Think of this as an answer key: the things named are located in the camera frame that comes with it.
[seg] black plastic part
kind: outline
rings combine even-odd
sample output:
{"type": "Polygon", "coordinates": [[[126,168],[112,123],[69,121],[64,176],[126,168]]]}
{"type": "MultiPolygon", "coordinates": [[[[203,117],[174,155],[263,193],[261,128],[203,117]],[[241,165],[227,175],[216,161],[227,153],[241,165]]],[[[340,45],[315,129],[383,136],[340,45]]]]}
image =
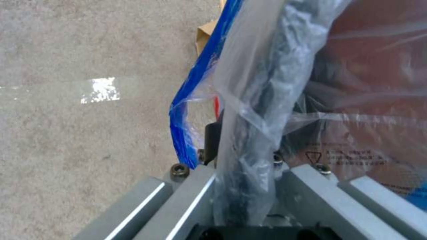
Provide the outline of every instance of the black plastic part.
{"type": "Polygon", "coordinates": [[[203,164],[207,165],[218,155],[219,139],[221,138],[222,116],[221,112],[216,122],[205,126],[205,152],[203,164]]]}
{"type": "Polygon", "coordinates": [[[187,240],[340,240],[326,227],[225,227],[196,225],[187,240]]]}

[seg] warning triangle symbol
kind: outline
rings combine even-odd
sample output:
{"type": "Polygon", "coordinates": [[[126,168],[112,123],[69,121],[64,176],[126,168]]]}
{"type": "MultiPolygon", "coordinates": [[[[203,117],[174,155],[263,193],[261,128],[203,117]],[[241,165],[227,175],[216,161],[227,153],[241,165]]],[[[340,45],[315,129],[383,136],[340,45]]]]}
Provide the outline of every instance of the warning triangle symbol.
{"type": "Polygon", "coordinates": [[[319,163],[320,158],[322,157],[322,153],[321,152],[305,152],[305,156],[307,157],[307,159],[312,163],[312,164],[316,164],[319,163]]]}

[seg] speckled floor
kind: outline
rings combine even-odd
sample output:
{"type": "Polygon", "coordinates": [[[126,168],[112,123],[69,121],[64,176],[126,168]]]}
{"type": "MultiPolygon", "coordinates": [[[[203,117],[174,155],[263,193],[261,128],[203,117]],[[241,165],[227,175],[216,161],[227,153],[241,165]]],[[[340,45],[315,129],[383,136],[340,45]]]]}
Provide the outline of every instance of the speckled floor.
{"type": "Polygon", "coordinates": [[[0,239],[68,239],[175,163],[170,102],[217,0],[0,1],[0,239]]]}

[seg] plastic bag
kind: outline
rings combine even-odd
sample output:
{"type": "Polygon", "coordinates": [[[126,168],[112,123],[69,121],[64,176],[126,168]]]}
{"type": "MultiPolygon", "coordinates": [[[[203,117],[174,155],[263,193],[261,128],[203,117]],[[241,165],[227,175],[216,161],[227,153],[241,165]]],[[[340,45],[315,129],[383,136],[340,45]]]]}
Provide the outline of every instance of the plastic bag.
{"type": "Polygon", "coordinates": [[[427,2],[354,1],[316,55],[281,143],[291,167],[364,174],[427,210],[427,2]]]}
{"type": "Polygon", "coordinates": [[[241,3],[242,0],[227,1],[215,30],[169,109],[176,154],[181,163],[193,169],[199,164],[197,149],[204,146],[204,127],[215,122],[219,116],[221,106],[218,94],[212,87],[212,75],[241,3]]]}
{"type": "Polygon", "coordinates": [[[215,184],[219,225],[258,225],[274,199],[273,152],[343,0],[247,0],[214,75],[225,101],[215,184]]]}

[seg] cardboard box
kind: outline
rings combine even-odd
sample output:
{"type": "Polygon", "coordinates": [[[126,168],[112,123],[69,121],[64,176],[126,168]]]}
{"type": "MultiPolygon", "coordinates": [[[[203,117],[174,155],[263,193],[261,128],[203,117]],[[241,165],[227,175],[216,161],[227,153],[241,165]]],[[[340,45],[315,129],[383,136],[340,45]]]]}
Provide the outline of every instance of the cardboard box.
{"type": "MultiPolygon", "coordinates": [[[[225,5],[225,0],[219,0],[219,7],[221,8],[221,11],[224,9],[224,5],[225,5]]],[[[211,37],[217,22],[218,22],[218,19],[215,19],[212,22],[209,22],[197,28],[197,34],[196,34],[197,56],[199,56],[202,53],[203,48],[205,47],[206,43],[211,37]]]]}

